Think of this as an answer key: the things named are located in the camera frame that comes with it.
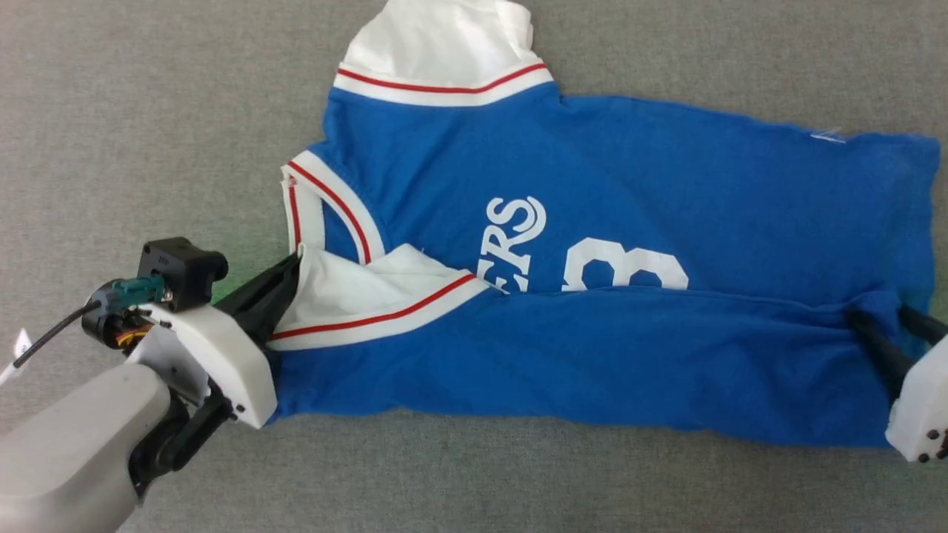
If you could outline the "blue jersey with white sleeves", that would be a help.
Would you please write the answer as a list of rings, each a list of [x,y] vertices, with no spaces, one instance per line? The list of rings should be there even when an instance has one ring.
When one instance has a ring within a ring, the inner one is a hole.
[[[508,0],[388,0],[282,167],[273,420],[542,416],[886,446],[847,323],[933,295],[937,139],[565,95]]]

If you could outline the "grey fabric sofa cushion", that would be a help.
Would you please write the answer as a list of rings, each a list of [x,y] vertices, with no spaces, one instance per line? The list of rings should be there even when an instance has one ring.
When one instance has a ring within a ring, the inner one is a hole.
[[[0,358],[138,248],[237,286],[287,248],[280,166],[321,137],[384,0],[0,0]],[[566,93],[948,149],[948,0],[524,0]],[[301,416],[220,429],[121,533],[948,533],[948,465],[551,420]]]

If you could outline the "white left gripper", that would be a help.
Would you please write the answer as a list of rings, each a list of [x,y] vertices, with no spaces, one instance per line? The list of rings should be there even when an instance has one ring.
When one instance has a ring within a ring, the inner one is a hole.
[[[187,399],[201,403],[217,388],[237,421],[264,428],[277,407],[270,364],[258,345],[270,341],[298,289],[301,257],[290,254],[213,306],[172,312],[138,308],[153,327],[129,355]]]

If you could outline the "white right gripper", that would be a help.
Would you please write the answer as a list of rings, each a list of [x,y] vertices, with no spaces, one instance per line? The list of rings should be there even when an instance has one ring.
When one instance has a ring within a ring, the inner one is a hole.
[[[898,319],[929,346],[948,336],[948,324],[911,306],[902,306]],[[888,443],[909,462],[948,460],[948,354],[926,354],[915,363],[867,312],[848,309],[847,323],[893,404]]]

